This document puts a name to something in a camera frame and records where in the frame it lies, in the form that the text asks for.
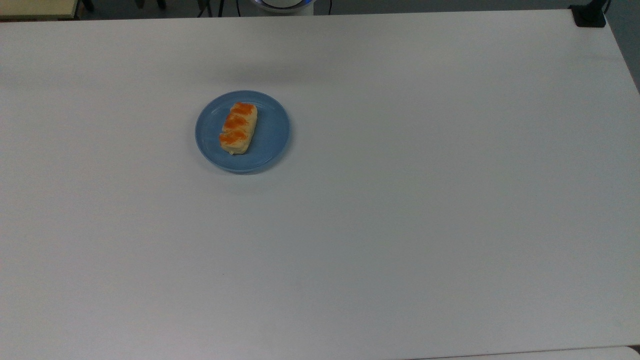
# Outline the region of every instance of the white table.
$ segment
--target white table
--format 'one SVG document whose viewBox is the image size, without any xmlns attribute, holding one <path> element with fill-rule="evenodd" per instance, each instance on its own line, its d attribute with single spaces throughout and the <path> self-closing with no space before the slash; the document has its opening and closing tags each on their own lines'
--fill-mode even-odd
<svg viewBox="0 0 640 360">
<path fill-rule="evenodd" d="M 628 347 L 589 348 L 563 351 L 525 352 L 517 354 L 449 357 L 448 360 L 640 360 Z"/>
<path fill-rule="evenodd" d="M 640 96 L 608 27 L 549 10 L 0 33 L 7 359 L 640 340 Z M 193 136 L 239 89 L 293 126 L 250 176 Z"/>
</svg>

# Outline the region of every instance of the orange topping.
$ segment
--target orange topping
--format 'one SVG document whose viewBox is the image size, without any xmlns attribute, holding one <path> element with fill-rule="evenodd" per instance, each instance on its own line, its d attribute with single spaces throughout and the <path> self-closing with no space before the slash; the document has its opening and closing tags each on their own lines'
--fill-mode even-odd
<svg viewBox="0 0 640 360">
<path fill-rule="evenodd" d="M 229 133 L 220 134 L 218 138 L 220 139 L 220 143 L 232 144 L 239 140 L 245 140 L 246 134 L 242 131 L 231 131 Z"/>
<path fill-rule="evenodd" d="M 235 129 L 247 124 L 248 122 L 243 117 L 239 117 L 238 115 L 231 113 L 227 116 L 227 120 L 225 121 L 225 128 Z"/>
<path fill-rule="evenodd" d="M 243 102 L 237 102 L 232 108 L 231 113 L 236 113 L 240 115 L 249 115 L 253 110 L 253 105 L 245 104 Z"/>
</svg>

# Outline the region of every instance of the bread roll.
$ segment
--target bread roll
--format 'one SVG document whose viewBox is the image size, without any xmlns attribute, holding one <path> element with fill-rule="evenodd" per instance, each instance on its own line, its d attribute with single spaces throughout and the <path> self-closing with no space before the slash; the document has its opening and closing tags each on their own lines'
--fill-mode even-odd
<svg viewBox="0 0 640 360">
<path fill-rule="evenodd" d="M 231 155 L 244 154 L 251 143 L 257 120 L 258 109 L 255 105 L 235 103 L 222 126 L 220 147 Z"/>
</svg>

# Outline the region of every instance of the floor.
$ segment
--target floor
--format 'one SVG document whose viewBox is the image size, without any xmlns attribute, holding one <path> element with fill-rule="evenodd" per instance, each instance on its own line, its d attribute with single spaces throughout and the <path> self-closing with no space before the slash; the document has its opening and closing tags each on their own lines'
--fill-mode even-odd
<svg viewBox="0 0 640 360">
<path fill-rule="evenodd" d="M 137 2 L 142 2 L 139 9 Z M 220 0 L 211 0 L 214 16 Z M 238 0 L 242 16 L 256 16 L 250 0 Z M 316 15 L 327 14 L 330 0 L 317 0 Z M 482 10 L 566 9 L 571 4 L 589 0 L 333 0 L 332 15 L 359 13 L 457 12 Z M 166 0 L 160 9 L 156 0 L 93 0 L 95 10 L 80 9 L 82 20 L 156 19 L 196 17 L 200 13 L 197 0 Z M 237 17 L 236 2 L 226 0 L 223 17 Z M 607 20 L 618 41 L 622 55 L 640 91 L 640 1 L 612 0 Z"/>
</svg>

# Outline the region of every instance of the plate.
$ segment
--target plate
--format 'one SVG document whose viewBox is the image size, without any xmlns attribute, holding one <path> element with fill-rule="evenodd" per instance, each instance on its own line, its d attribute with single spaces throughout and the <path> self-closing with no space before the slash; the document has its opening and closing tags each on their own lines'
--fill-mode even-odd
<svg viewBox="0 0 640 360">
<path fill-rule="evenodd" d="M 258 109 L 253 138 L 244 154 L 231 155 L 220 147 L 218 135 L 236 102 L 254 104 Z M 214 165 L 237 174 L 264 170 L 284 153 L 291 134 L 289 117 L 282 105 L 269 95 L 252 90 L 229 92 L 211 101 L 196 123 L 196 143 Z"/>
</svg>

